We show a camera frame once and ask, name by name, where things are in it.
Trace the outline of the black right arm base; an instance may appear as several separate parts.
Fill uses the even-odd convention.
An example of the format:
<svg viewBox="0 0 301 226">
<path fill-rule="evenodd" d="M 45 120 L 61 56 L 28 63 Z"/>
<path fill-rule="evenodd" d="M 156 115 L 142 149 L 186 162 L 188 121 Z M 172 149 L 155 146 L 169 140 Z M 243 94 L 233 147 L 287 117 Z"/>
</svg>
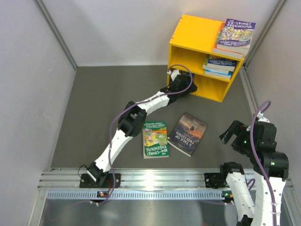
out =
<svg viewBox="0 0 301 226">
<path fill-rule="evenodd" d="M 206 188 L 229 188 L 226 177 L 221 173 L 205 173 L 204 179 Z"/>
</svg>

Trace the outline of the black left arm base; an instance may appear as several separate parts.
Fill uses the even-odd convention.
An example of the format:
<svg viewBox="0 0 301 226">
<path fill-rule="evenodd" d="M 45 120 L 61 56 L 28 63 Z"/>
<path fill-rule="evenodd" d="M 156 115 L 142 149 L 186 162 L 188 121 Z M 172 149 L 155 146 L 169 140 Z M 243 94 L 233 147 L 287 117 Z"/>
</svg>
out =
<svg viewBox="0 0 301 226">
<path fill-rule="evenodd" d="M 113 188 L 113 174 L 107 173 L 105 177 L 101 177 L 101 180 L 95 182 L 89 174 L 85 173 L 81 175 L 80 188 Z"/>
</svg>

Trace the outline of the dark Tale of Two Cities book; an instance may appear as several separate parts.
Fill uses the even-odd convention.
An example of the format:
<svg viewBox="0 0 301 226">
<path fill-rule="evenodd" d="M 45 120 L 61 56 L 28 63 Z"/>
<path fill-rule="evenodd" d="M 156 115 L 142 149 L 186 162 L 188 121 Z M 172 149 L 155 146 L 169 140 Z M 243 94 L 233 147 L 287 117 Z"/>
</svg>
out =
<svg viewBox="0 0 301 226">
<path fill-rule="evenodd" d="M 191 157 L 206 128 L 206 123 L 188 113 L 184 113 L 174 131 L 168 137 L 168 143 L 178 151 Z"/>
</svg>

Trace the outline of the blue 26-storey book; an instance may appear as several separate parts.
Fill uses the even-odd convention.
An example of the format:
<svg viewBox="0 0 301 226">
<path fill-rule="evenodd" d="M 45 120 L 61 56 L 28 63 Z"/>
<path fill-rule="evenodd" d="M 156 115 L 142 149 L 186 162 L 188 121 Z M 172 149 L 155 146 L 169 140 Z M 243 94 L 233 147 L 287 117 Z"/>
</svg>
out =
<svg viewBox="0 0 301 226">
<path fill-rule="evenodd" d="M 209 76 L 213 76 L 213 77 L 217 77 L 217 78 L 223 78 L 223 79 L 227 79 L 227 80 L 231 79 L 232 74 L 233 74 L 233 72 L 231 72 L 231 71 L 229 71 L 228 73 L 220 73 L 220 72 L 205 69 L 205 75 L 209 75 Z"/>
</svg>

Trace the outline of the orange 78-storey book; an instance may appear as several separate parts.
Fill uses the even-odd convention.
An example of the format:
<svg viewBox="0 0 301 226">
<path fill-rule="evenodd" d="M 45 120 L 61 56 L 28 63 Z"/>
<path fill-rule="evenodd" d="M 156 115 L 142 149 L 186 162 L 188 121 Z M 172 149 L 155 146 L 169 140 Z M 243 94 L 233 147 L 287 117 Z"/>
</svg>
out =
<svg viewBox="0 0 301 226">
<path fill-rule="evenodd" d="M 223 56 L 227 56 L 227 57 L 233 57 L 233 58 L 237 58 L 237 59 L 243 59 L 245 57 L 243 54 L 232 52 L 232 51 L 228 51 L 228 50 L 223 50 L 221 48 L 217 48 L 217 44 L 218 44 L 218 41 L 220 39 L 221 32 L 222 32 L 222 29 L 220 29 L 220 31 L 219 31 L 219 33 L 217 35 L 217 38 L 216 38 L 214 47 L 212 49 L 212 52 L 216 53 L 216 54 L 223 55 Z"/>
</svg>

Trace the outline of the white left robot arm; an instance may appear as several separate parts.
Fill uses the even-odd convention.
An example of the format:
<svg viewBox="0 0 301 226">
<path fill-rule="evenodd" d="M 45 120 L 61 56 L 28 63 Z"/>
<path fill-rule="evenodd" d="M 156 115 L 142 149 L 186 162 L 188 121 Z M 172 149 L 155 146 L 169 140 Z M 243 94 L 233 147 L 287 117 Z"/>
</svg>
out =
<svg viewBox="0 0 301 226">
<path fill-rule="evenodd" d="M 169 68 L 170 82 L 156 94 L 140 102 L 130 101 L 125 109 L 113 120 L 109 129 L 109 144 L 104 152 L 87 169 L 90 182 L 96 187 L 106 183 L 107 173 L 124 146 L 143 129 L 146 117 L 154 111 L 166 107 L 177 99 L 197 91 L 193 75 L 185 70 Z"/>
</svg>

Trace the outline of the dark green treehouse book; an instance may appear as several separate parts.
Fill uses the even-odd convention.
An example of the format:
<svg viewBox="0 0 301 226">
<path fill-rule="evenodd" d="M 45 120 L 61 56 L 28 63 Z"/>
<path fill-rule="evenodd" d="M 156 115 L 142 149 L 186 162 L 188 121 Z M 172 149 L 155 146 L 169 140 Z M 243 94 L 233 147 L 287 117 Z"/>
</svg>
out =
<svg viewBox="0 0 301 226">
<path fill-rule="evenodd" d="M 143 158 L 167 158 L 169 147 L 165 121 L 146 121 L 143 125 Z"/>
</svg>

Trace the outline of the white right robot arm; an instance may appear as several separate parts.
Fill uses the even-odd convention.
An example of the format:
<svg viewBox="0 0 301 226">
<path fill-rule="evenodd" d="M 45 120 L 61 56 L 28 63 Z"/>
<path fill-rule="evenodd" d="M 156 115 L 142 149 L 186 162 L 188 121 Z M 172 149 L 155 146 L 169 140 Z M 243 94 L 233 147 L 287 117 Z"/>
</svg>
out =
<svg viewBox="0 0 301 226">
<path fill-rule="evenodd" d="M 248 157 L 254 170 L 256 197 L 248 189 L 246 174 L 241 164 L 221 165 L 220 183 L 231 189 L 238 214 L 238 226 L 278 226 L 280 224 L 282 193 L 288 178 L 289 160 L 277 152 L 277 129 L 263 113 L 255 116 L 251 126 L 233 121 L 220 135 L 227 144 L 233 135 L 233 150 Z"/>
</svg>

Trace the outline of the blue 39-storey book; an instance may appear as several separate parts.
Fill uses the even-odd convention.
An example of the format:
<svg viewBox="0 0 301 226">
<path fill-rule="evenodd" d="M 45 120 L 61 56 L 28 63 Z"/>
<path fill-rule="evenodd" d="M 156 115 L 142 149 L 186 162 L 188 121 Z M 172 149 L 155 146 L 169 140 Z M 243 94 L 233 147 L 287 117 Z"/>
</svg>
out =
<svg viewBox="0 0 301 226">
<path fill-rule="evenodd" d="M 218 56 L 213 55 L 207 55 L 204 63 L 203 63 L 203 69 L 208 70 L 225 70 L 225 71 L 231 71 L 233 72 L 236 68 L 237 61 L 231 60 L 227 58 L 222 58 Z"/>
</svg>

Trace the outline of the purple 52-storey book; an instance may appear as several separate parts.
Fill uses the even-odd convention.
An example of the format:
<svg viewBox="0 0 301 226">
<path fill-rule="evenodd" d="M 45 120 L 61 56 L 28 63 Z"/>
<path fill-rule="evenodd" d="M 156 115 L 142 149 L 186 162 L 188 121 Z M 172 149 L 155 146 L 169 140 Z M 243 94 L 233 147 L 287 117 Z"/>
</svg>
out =
<svg viewBox="0 0 301 226">
<path fill-rule="evenodd" d="M 256 23 L 227 18 L 222 23 L 215 49 L 246 56 L 249 52 Z"/>
</svg>

